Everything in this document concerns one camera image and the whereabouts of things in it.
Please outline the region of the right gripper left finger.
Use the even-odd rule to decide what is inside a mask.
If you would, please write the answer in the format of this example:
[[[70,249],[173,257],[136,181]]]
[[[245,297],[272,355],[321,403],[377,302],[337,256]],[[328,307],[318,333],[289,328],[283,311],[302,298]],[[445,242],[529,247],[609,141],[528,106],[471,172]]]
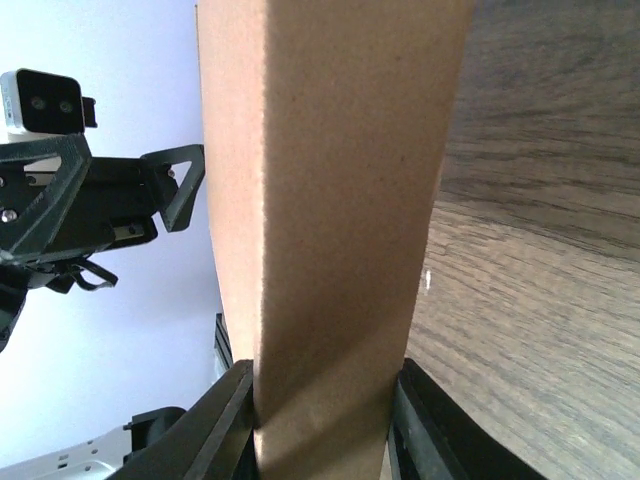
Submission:
[[[113,479],[252,479],[253,362],[236,362],[159,440]]]

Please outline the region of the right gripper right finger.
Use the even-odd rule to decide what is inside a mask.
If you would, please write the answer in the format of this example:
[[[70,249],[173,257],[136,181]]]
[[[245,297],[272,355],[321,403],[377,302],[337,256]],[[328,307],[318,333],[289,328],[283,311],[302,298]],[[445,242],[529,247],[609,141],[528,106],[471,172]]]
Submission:
[[[397,376],[388,450],[394,479],[545,479],[410,358]]]

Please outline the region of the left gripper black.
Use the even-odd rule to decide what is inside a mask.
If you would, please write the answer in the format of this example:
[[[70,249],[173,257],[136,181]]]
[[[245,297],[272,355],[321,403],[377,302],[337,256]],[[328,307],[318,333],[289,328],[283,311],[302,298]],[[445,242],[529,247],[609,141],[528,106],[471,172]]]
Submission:
[[[58,157],[54,173],[27,172],[33,161]],[[174,165],[188,163],[178,183]],[[191,144],[139,159],[91,157],[84,135],[1,147],[1,260],[9,265],[66,262],[147,243],[186,230],[205,175],[204,146]]]

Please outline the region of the cardboard box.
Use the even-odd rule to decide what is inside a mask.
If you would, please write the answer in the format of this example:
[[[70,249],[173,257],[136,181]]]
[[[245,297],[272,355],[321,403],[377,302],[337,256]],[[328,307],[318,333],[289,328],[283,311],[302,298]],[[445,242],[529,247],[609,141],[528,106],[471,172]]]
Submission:
[[[470,1],[201,1],[209,224],[265,479],[376,479]]]

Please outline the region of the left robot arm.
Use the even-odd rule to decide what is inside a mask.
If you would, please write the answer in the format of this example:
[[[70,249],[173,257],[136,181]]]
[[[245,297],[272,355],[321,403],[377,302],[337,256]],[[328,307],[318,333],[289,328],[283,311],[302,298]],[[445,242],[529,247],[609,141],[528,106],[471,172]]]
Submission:
[[[80,443],[160,407],[191,407],[215,372],[220,298],[206,197],[164,216],[140,155],[199,133],[57,137],[26,149],[62,175],[1,171],[1,462]]]

